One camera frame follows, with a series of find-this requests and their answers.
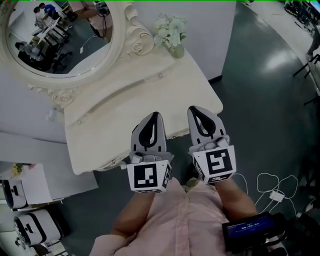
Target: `cable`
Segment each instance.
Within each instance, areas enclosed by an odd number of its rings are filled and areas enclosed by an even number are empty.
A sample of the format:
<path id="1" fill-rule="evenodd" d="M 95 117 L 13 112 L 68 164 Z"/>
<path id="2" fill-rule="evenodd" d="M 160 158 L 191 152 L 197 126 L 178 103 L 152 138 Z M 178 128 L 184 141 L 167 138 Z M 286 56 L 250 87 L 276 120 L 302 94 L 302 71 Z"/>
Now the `cable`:
<path id="1" fill-rule="evenodd" d="M 80 54 L 82 54 L 82 53 L 84 52 L 84 46 L 86 45 L 86 43 L 88 43 L 88 41 L 89 41 L 91 38 L 95 38 L 95 37 L 97 37 L 96 34 L 90 36 L 90 37 L 88 38 L 88 40 L 85 41 L 85 43 L 80 47 Z"/>
<path id="2" fill-rule="evenodd" d="M 106 35 L 107 35 L 107 23 L 106 23 L 106 17 L 110 14 L 110 13 L 108 13 L 108 14 L 104 14 L 104 13 L 102 13 L 100 10 L 98 10 L 99 11 L 99 13 L 98 13 L 98 16 L 99 17 L 102 17 L 103 18 L 103 24 L 102 24 L 102 30 L 103 30 L 103 38 L 105 38 L 106 37 Z"/>
<path id="3" fill-rule="evenodd" d="M 240 175 L 244 179 L 245 188 L 246 188 L 246 194 L 248 195 L 248 184 L 247 184 L 245 176 L 243 176 L 241 173 L 235 173 L 234 175 Z"/>
<path id="4" fill-rule="evenodd" d="M 260 190 L 259 190 L 259 185 L 258 185 L 260 175 L 269 175 L 269 176 L 271 176 L 271 177 L 276 177 L 276 179 L 277 179 L 277 181 L 278 181 L 278 184 L 277 184 L 273 189 L 271 189 L 271 190 L 260 191 Z M 280 183 L 281 183 L 281 182 L 285 181 L 286 179 L 289 179 L 290 177 L 295 178 L 295 180 L 296 180 L 296 187 L 295 187 L 295 190 L 294 190 L 293 195 L 290 196 L 290 197 L 286 197 L 286 196 L 285 196 L 285 193 L 283 193 L 281 190 L 279 190 L 279 187 L 280 187 Z M 270 174 L 270 173 L 262 172 L 262 173 L 260 173 L 260 174 L 257 176 L 257 178 L 256 178 L 256 189 L 258 190 L 258 192 L 262 193 L 262 195 L 261 195 L 261 196 L 259 197 L 259 199 L 255 202 L 255 205 L 259 202 L 259 200 L 263 197 L 263 195 L 264 195 L 265 193 L 272 192 L 272 191 L 276 191 L 277 193 L 282 194 L 282 195 L 284 196 L 284 197 L 283 197 L 284 199 L 290 200 L 290 202 L 292 203 L 293 209 L 294 209 L 294 214 L 295 214 L 295 216 L 297 216 L 297 211 L 296 211 L 294 202 L 291 200 L 291 198 L 293 198 L 293 197 L 296 195 L 296 192 L 297 192 L 297 189 L 298 189 L 298 184 L 299 184 L 298 179 L 297 179 L 294 175 L 292 175 L 292 174 L 289 175 L 288 177 L 283 178 L 282 180 L 279 181 L 278 176 L 272 175 L 272 174 Z M 264 211 L 272 204 L 273 201 L 274 201 L 274 199 L 272 199 L 271 202 L 270 202 L 260 213 L 264 212 Z M 274 205 L 274 206 L 271 208 L 271 210 L 269 211 L 269 213 L 271 213 L 271 211 L 272 211 L 279 203 L 280 203 L 280 202 L 278 201 L 278 202 L 276 203 L 276 205 Z"/>

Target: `black device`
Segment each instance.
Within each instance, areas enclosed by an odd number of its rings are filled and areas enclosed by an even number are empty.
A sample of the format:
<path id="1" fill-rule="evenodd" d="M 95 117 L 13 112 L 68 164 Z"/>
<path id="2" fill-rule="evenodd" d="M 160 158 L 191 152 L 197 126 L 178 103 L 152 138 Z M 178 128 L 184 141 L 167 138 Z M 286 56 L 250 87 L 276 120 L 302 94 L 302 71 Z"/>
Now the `black device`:
<path id="1" fill-rule="evenodd" d="M 225 250 L 234 254 L 273 246 L 286 238 L 287 220 L 281 213 L 264 212 L 253 217 L 222 224 Z M 269 239 L 281 236 L 276 241 Z"/>
<path id="2" fill-rule="evenodd" d="M 105 1 L 93 1 L 93 4 L 100 15 L 102 15 L 102 17 L 106 17 L 110 14 L 109 7 L 107 6 Z"/>

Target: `digital display screen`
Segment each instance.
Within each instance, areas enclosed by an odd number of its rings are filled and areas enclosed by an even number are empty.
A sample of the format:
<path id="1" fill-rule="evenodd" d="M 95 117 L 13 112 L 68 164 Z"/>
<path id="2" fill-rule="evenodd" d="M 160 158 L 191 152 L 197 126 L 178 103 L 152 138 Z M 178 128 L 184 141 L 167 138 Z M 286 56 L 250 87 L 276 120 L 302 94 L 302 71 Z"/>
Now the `digital display screen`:
<path id="1" fill-rule="evenodd" d="M 227 227 L 229 238 L 239 238 L 252 235 L 275 226 L 275 223 L 268 217 L 262 216 L 252 221 Z"/>

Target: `white wall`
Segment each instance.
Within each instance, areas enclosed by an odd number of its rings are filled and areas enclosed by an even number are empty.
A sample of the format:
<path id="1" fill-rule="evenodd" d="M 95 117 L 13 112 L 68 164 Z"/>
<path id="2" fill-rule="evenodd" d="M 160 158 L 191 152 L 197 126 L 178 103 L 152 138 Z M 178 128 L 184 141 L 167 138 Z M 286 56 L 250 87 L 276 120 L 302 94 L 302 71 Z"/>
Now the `white wall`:
<path id="1" fill-rule="evenodd" d="M 13 70 L 9 71 L 0 67 L 0 132 L 66 142 L 64 125 L 46 120 L 53 106 L 50 98 L 30 91 L 25 82 L 14 78 Z"/>
<path id="2" fill-rule="evenodd" d="M 209 80 L 224 67 L 236 9 L 235 1 L 137 1 L 138 19 L 149 30 L 160 13 L 187 18 L 185 48 Z"/>
<path id="3" fill-rule="evenodd" d="M 39 3 L 37 1 L 30 3 L 27 1 L 19 1 L 15 6 L 15 11 L 10 16 L 10 32 L 23 41 L 30 42 L 33 38 L 32 32 L 38 29 L 38 27 L 35 26 L 36 17 L 34 13 L 34 8 L 38 5 Z M 20 15 L 12 21 L 13 17 L 16 16 L 16 12 Z"/>
<path id="4" fill-rule="evenodd" d="M 0 161 L 43 164 L 53 199 L 97 188 L 93 172 L 75 175 L 66 144 L 41 141 L 0 132 Z"/>
<path id="5" fill-rule="evenodd" d="M 139 19 L 149 29 L 153 28 L 159 13 L 188 19 L 187 38 L 183 44 L 208 80 L 222 73 L 235 6 L 233 1 L 136 2 Z M 9 76 L 4 67 L 0 67 L 0 77 L 0 131 L 48 141 L 66 141 L 63 125 L 46 121 L 52 106 L 49 97 L 29 91 L 25 82 L 13 79 L 14 74 Z"/>
<path id="6" fill-rule="evenodd" d="M 15 216 L 21 214 L 20 211 L 11 211 L 7 204 L 0 204 L 0 232 L 15 231 Z"/>

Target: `desk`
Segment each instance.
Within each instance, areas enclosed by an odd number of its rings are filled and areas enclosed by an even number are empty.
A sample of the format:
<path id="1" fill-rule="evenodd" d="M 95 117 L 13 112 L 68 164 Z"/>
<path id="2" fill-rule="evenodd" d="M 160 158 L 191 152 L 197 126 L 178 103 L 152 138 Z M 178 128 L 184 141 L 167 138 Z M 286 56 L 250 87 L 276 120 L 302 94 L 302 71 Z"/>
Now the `desk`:
<path id="1" fill-rule="evenodd" d="M 21 181 L 29 205 L 51 203 L 98 188 L 93 175 L 75 176 L 70 168 L 61 168 L 58 163 L 38 163 L 25 167 L 23 172 Z"/>
<path id="2" fill-rule="evenodd" d="M 96 94 L 85 94 L 84 101 L 68 105 L 64 109 L 65 121 L 71 120 L 81 105 L 95 99 Z M 79 175 L 119 163 L 130 152 L 136 125 L 154 111 L 161 113 L 168 139 L 188 134 L 187 110 L 192 105 L 215 114 L 223 109 L 208 80 L 185 50 L 184 57 L 175 60 L 172 73 L 115 93 L 102 100 L 82 123 L 65 127 L 73 172 Z"/>
<path id="3" fill-rule="evenodd" d="M 50 44 L 50 42 L 49 42 L 48 39 L 47 39 L 47 36 L 51 37 L 57 44 L 59 44 L 59 42 L 58 42 L 53 36 L 51 36 L 51 35 L 49 34 L 50 31 L 56 32 L 56 33 L 57 33 L 59 36 L 61 36 L 65 41 L 68 39 L 68 37 L 70 36 L 70 34 L 69 34 L 67 31 L 65 31 L 62 27 L 60 27 L 60 26 L 58 25 L 59 20 L 60 20 L 60 17 L 59 17 L 58 19 L 56 19 L 56 20 L 54 21 L 54 23 L 52 23 L 44 32 L 41 32 L 41 33 L 39 33 L 39 34 L 37 35 L 37 36 L 40 38 L 38 44 L 39 44 L 43 39 L 45 39 L 45 40 L 47 41 L 47 43 Z M 58 31 L 55 29 L 55 27 L 57 27 L 59 30 L 63 31 L 63 33 L 65 33 L 67 36 L 62 35 L 60 32 L 58 32 Z"/>

